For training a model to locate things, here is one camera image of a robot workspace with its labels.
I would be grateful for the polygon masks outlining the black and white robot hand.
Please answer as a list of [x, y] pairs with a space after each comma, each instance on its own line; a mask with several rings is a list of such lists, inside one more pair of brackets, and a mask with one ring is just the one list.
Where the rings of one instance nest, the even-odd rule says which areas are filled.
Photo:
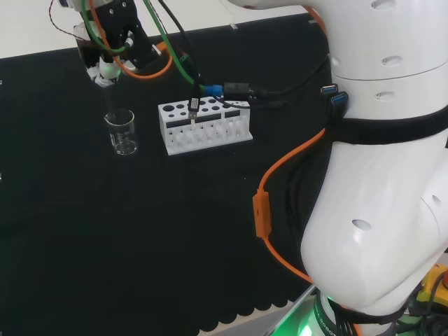
[[144, 73], [162, 55], [138, 18], [133, 1], [67, 1], [83, 21], [73, 28], [87, 74], [98, 86], [116, 83], [122, 73], [152, 80], [166, 70]]

